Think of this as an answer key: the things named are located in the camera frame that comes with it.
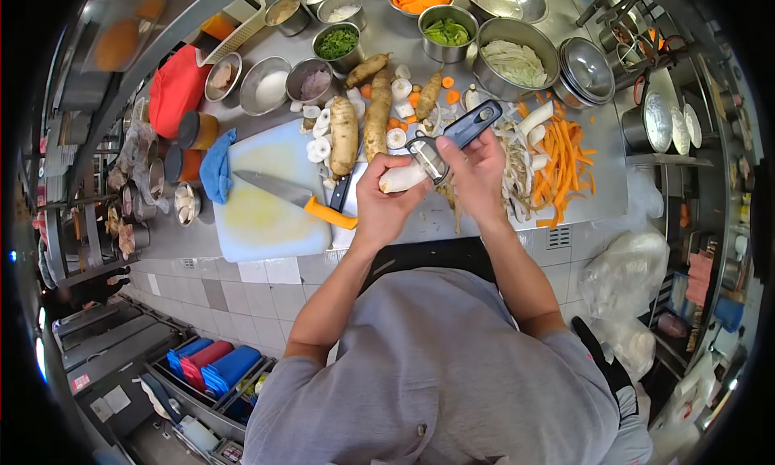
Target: plastic bag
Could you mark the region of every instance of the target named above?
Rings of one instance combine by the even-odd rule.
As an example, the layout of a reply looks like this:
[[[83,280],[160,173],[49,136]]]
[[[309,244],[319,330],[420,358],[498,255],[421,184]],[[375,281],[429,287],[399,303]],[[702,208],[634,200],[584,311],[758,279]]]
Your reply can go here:
[[[654,364],[656,338],[638,319],[598,318],[592,322],[591,331],[601,344],[611,347],[633,383],[640,381]]]
[[[601,231],[620,233],[640,231],[648,226],[649,218],[661,218],[664,211],[662,193],[654,180],[634,168],[627,168],[627,214],[618,218],[598,219],[592,226]]]
[[[590,315],[625,320],[649,311],[667,273],[670,247],[654,227],[627,231],[579,272]]]

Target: blue towel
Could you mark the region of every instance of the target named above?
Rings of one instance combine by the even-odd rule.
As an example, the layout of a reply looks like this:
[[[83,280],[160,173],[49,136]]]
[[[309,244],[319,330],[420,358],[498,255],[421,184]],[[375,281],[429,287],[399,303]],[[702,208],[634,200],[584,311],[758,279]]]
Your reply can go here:
[[[226,204],[228,190],[234,183],[228,173],[228,147],[237,140],[237,129],[231,129],[220,136],[207,150],[205,159],[199,166],[199,179],[205,187],[205,193],[212,202]]]

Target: green vegetable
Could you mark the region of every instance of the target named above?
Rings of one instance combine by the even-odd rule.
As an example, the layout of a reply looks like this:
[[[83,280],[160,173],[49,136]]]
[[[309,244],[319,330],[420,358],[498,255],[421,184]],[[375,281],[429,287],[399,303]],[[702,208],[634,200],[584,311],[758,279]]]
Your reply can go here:
[[[350,53],[358,44],[358,33],[349,27],[338,28],[325,35],[318,46],[318,56],[323,60],[335,60]]]
[[[425,31],[423,31],[431,41],[447,46],[460,46],[468,43],[468,32],[466,29],[452,21],[451,19],[437,19]]]

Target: white cutting board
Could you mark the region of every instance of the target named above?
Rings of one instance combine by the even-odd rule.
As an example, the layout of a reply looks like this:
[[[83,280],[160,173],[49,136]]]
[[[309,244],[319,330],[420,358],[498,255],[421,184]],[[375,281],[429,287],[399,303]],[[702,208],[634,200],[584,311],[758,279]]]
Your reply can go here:
[[[262,191],[234,175],[257,170],[309,189],[325,204],[323,179],[307,160],[312,135],[290,121],[241,140],[228,149],[234,187],[225,205],[213,205],[221,252],[227,261],[297,257],[322,253],[331,246],[331,226],[304,209]]]

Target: red bag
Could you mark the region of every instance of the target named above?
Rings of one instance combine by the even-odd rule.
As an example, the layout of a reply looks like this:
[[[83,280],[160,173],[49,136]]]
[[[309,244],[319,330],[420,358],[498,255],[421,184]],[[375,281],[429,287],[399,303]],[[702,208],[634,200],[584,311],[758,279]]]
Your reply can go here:
[[[205,80],[212,65],[196,66],[196,48],[186,45],[157,70],[150,83],[148,117],[162,137],[178,136],[183,114],[194,110],[205,93]]]

